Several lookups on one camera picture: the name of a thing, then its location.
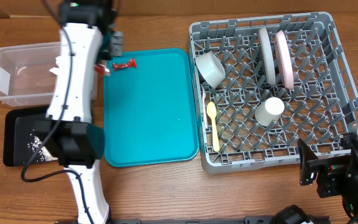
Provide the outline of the grey bowl with rice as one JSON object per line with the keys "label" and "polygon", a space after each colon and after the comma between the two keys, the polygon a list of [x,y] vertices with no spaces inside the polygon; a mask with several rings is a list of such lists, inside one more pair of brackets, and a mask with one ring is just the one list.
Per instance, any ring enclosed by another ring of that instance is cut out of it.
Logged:
{"label": "grey bowl with rice", "polygon": [[216,88],[224,81],[226,77],[224,67],[212,52],[197,56],[195,64],[200,75],[212,88]]}

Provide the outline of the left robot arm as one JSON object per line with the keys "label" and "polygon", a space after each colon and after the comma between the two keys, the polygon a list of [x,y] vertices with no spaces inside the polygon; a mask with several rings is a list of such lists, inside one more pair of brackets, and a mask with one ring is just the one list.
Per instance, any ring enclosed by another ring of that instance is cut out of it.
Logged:
{"label": "left robot arm", "polygon": [[63,1],[57,13],[43,4],[60,26],[60,56],[53,97],[35,133],[61,169],[34,180],[66,174],[77,204],[76,223],[111,223],[100,174],[105,134],[92,123],[91,95],[96,67],[110,72],[105,63],[112,56],[118,11],[110,0]]}

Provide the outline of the yellow plastic spoon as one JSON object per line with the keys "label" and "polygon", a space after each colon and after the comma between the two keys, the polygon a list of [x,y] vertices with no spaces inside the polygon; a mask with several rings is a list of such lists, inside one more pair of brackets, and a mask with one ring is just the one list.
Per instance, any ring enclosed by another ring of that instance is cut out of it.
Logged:
{"label": "yellow plastic spoon", "polygon": [[218,138],[218,131],[216,127],[216,116],[217,110],[215,104],[210,101],[206,108],[207,115],[211,120],[211,128],[212,128],[212,140],[213,140],[213,150],[214,152],[219,152],[219,138]]}

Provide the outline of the white plastic utensil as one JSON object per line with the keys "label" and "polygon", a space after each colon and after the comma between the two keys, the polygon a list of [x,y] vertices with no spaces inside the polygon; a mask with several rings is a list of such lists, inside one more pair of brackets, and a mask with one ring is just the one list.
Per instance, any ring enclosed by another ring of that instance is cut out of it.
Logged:
{"label": "white plastic utensil", "polygon": [[208,119],[207,119],[207,113],[206,113],[206,104],[205,104],[205,100],[206,100],[206,91],[204,89],[204,86],[201,85],[201,92],[202,92],[202,105],[203,105],[203,119],[204,119],[204,126],[205,129],[208,128]]}

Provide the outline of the grey plate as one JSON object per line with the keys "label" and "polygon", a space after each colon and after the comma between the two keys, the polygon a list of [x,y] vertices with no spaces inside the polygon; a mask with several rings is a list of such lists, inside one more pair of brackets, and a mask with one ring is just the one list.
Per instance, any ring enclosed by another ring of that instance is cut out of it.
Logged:
{"label": "grey plate", "polygon": [[275,85],[275,66],[267,29],[265,27],[259,29],[258,36],[267,83],[269,85]]}

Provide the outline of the red candy wrapper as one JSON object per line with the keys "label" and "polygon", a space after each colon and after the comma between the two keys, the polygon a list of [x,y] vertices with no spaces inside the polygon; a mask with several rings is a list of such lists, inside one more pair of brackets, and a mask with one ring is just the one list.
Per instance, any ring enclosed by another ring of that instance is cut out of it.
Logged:
{"label": "red candy wrapper", "polygon": [[136,67],[137,64],[135,58],[131,58],[126,63],[112,63],[112,69],[114,71],[123,70],[127,68],[136,68]]}

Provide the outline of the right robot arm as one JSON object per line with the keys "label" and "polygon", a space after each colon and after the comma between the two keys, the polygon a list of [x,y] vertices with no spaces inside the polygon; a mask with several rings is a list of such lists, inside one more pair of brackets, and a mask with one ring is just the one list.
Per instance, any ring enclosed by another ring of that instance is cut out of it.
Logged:
{"label": "right robot arm", "polygon": [[350,149],[351,153],[320,159],[299,139],[300,184],[310,185],[316,180],[319,197],[340,195],[349,223],[358,223],[358,122],[340,137],[340,146]]}

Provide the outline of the red foil wrapper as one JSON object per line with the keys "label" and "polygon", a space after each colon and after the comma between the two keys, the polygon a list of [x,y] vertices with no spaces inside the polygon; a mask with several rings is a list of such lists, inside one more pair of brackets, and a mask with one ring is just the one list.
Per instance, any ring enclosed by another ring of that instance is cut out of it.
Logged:
{"label": "red foil wrapper", "polygon": [[98,73],[100,75],[104,75],[104,76],[108,76],[108,77],[111,75],[111,70],[108,68],[108,66],[103,65],[103,64],[95,65],[94,70],[96,73]]}

